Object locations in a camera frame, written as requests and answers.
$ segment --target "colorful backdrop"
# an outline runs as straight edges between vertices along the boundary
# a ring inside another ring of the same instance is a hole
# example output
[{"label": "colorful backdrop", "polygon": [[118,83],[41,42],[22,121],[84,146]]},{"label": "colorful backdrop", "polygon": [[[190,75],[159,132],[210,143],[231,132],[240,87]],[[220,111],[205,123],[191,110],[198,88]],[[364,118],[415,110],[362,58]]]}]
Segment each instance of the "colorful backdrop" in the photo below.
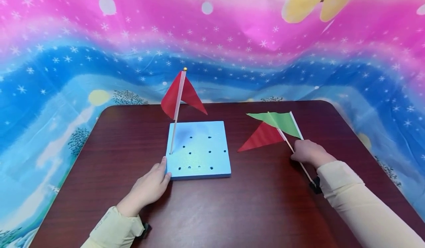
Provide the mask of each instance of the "colorful backdrop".
[{"label": "colorful backdrop", "polygon": [[332,103],[425,219],[425,0],[0,0],[0,27],[0,247],[28,247],[101,111],[184,66],[205,103]]}]

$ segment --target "sleeve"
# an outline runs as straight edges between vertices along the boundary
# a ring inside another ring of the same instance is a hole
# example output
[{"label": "sleeve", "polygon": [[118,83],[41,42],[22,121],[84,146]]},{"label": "sleeve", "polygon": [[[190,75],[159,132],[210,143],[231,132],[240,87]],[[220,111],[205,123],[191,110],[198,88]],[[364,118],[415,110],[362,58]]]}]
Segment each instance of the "sleeve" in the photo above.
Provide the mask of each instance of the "sleeve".
[{"label": "sleeve", "polygon": [[144,231],[140,217],[124,217],[117,207],[108,209],[81,248],[129,248]]},{"label": "sleeve", "polygon": [[365,248],[425,248],[425,242],[344,162],[317,169],[324,197]]}]

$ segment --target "flagpole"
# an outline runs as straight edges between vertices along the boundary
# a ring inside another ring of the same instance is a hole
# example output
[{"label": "flagpole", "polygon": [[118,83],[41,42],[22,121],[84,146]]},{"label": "flagpole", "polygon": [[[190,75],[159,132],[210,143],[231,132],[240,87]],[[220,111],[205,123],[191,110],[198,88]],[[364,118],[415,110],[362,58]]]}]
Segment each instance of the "flagpole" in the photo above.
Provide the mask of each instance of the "flagpole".
[{"label": "flagpole", "polygon": [[173,137],[171,138],[170,155],[173,153],[174,137],[176,136],[177,118],[179,117],[180,102],[182,101],[184,80],[186,79],[186,71],[187,68],[185,67],[180,76],[179,93],[177,94],[176,109],[174,111],[174,128]]},{"label": "flagpole", "polygon": [[[274,118],[273,118],[273,117],[272,117],[272,115],[270,114],[270,111],[268,111],[267,113],[269,114],[269,116],[271,117],[271,119],[274,121],[275,125],[277,125],[276,121],[274,120]],[[304,140],[304,138],[302,137],[302,135],[301,135],[301,133],[300,133],[300,129],[298,128],[298,125],[297,125],[297,123],[295,122],[295,119],[294,119],[294,116],[293,116],[292,112],[290,112],[290,114],[291,114],[291,117],[292,117],[292,119],[293,119],[293,121],[294,121],[294,124],[296,125],[297,131],[298,131],[298,134],[300,135],[301,139],[302,139],[302,140]],[[288,144],[288,146],[290,147],[290,149],[292,150],[292,152],[293,152],[293,153],[295,153],[294,148],[292,147],[292,145],[290,144],[290,142],[289,142],[289,141],[288,141],[288,139],[286,138],[286,136],[285,136],[285,134],[283,133],[283,131],[282,131],[282,130],[280,130],[279,128],[276,128],[276,129],[277,129],[277,131],[279,132],[280,136],[283,138],[283,140],[285,140],[285,141],[286,141],[286,143]],[[308,174],[307,170],[305,169],[304,164],[302,164],[301,162],[299,162],[299,164],[300,164],[300,165],[301,165],[301,167],[303,168],[303,171],[304,171],[305,175],[307,175],[308,180],[309,180],[311,183],[313,183],[313,180],[311,179],[310,175]]]}]

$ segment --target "wooden table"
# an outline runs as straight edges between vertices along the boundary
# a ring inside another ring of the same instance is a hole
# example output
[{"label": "wooden table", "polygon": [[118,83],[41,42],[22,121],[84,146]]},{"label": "wooden table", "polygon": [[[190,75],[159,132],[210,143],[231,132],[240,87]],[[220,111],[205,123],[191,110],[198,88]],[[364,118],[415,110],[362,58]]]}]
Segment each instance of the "wooden table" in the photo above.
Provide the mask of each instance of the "wooden table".
[{"label": "wooden table", "polygon": [[[323,101],[182,105],[181,122],[223,120],[232,177],[171,182],[140,213],[152,226],[132,247],[360,247],[322,194],[315,195],[284,142],[237,153],[260,124],[246,113],[293,111],[306,139],[347,162],[425,238],[425,224],[335,108]],[[98,119],[31,247],[76,248],[106,210],[165,154],[171,120],[159,105],[112,106]]]}]

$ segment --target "triangular flag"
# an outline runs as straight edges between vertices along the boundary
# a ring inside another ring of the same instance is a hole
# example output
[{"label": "triangular flag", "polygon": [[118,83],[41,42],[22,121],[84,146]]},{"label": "triangular flag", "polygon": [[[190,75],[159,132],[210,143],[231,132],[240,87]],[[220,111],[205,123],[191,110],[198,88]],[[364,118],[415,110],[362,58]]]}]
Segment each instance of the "triangular flag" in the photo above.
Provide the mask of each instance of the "triangular flag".
[{"label": "triangular flag", "polygon": [[301,139],[291,113],[247,113],[247,115]]},{"label": "triangular flag", "polygon": [[238,149],[238,152],[249,150],[252,148],[262,147],[263,145],[271,145],[277,142],[282,142],[284,139],[280,136],[275,127],[262,122],[248,140]]},{"label": "triangular flag", "polygon": [[[180,77],[183,71],[180,71],[177,77],[174,79],[164,98],[160,102],[162,110],[167,114],[171,119],[174,118],[174,112],[176,111],[177,95],[179,93]],[[207,111],[204,108],[201,100],[196,94],[195,89],[193,88],[190,81],[185,77],[183,84],[182,92],[182,101],[186,102],[188,105],[200,110],[201,112],[207,114]]]}]

